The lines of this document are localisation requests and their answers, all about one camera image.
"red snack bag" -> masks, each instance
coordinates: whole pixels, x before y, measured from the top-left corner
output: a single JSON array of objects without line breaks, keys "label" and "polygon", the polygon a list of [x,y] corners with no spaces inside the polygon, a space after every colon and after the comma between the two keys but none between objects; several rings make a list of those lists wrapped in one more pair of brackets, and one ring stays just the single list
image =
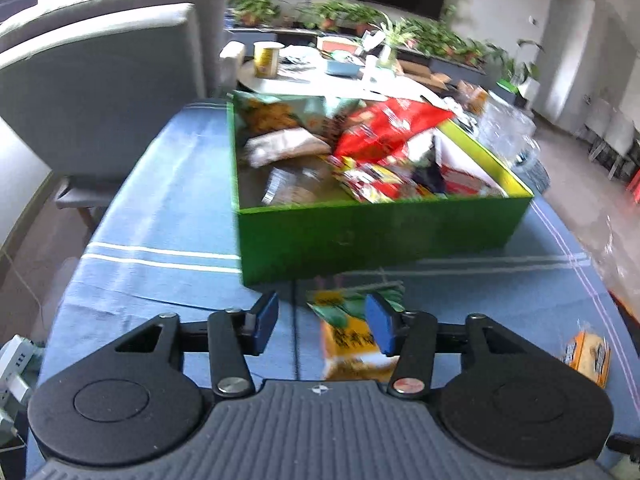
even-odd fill
[{"label": "red snack bag", "polygon": [[378,162],[401,150],[413,136],[452,117],[452,112],[429,103],[388,99],[350,117],[357,124],[342,135],[334,155]]}]

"yellow can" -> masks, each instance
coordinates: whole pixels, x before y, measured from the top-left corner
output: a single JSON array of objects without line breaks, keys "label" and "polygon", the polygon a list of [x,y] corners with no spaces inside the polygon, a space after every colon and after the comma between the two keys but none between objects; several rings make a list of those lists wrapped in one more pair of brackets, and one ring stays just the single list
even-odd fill
[{"label": "yellow can", "polygon": [[278,76],[280,49],[284,45],[276,41],[256,41],[254,43],[255,76],[275,79]]}]

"table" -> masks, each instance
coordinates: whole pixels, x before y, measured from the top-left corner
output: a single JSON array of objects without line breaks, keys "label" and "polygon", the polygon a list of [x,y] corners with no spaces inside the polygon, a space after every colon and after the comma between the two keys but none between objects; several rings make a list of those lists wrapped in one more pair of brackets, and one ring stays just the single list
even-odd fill
[{"label": "table", "polygon": [[421,101],[426,99],[434,106],[446,108],[442,99],[426,86],[406,76],[398,76],[385,84],[381,92],[365,90],[360,79],[328,75],[318,67],[295,75],[276,79],[262,79],[254,75],[254,62],[247,61],[238,73],[238,81],[253,92],[263,94],[325,96],[365,101],[385,101],[388,97],[398,97]]},{"label": "table", "polygon": [[[280,318],[265,354],[247,358],[254,381],[321,377],[319,321],[304,306],[305,292],[316,284],[247,288],[240,281],[230,150],[223,102],[188,105],[167,124],[80,260],[52,327],[41,381],[157,314],[205,320],[212,310],[247,308],[270,289],[280,296]],[[607,393],[614,430],[640,433],[640,362],[631,339],[589,257],[542,198],[534,199],[502,250],[324,280],[326,286],[403,280],[409,309],[451,323],[484,312],[556,355],[577,333],[578,321],[588,322],[613,350]],[[434,386],[459,369],[456,356],[438,356]],[[187,354],[184,370],[210,386],[206,355]],[[617,458],[605,451],[601,462],[609,466]],[[31,439],[28,473],[41,463]]]}]

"chair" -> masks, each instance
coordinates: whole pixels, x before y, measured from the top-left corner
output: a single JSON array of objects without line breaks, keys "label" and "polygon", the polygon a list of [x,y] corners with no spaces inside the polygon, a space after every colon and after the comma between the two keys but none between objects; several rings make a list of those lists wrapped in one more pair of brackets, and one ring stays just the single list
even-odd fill
[{"label": "chair", "polygon": [[88,208],[109,204],[168,120],[229,90],[225,1],[68,0],[0,25],[0,116],[65,177],[59,208],[93,228]]},{"label": "chair", "polygon": [[603,139],[611,122],[613,107],[604,99],[597,99],[589,108],[589,115],[584,121],[584,127]]},{"label": "chair", "polygon": [[604,139],[594,150],[591,151],[589,160],[595,160],[607,145],[610,146],[618,154],[611,171],[609,171],[609,180],[611,180],[616,174],[616,170],[618,169],[620,162],[625,159],[626,154],[631,149],[631,146],[634,143],[635,134],[636,128],[634,126],[634,122],[620,110],[616,110],[604,135]]}]

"flower pot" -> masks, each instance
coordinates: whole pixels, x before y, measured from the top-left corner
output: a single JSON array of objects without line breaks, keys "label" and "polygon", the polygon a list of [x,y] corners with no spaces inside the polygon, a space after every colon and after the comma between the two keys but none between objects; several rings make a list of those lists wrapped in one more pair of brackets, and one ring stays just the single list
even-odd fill
[{"label": "flower pot", "polygon": [[378,66],[380,68],[389,68],[393,69],[396,65],[396,60],[398,59],[398,51],[394,46],[389,46],[386,44],[382,47],[382,52],[378,56]]},{"label": "flower pot", "polygon": [[240,21],[245,27],[256,27],[260,24],[260,20],[250,12],[246,12],[240,17]]},{"label": "flower pot", "polygon": [[356,24],[356,36],[361,38],[365,32],[367,32],[368,30],[374,30],[373,25],[370,25],[369,23],[357,23]]},{"label": "flower pot", "polygon": [[320,22],[320,30],[331,30],[332,28],[335,28],[335,20],[325,18]]}]

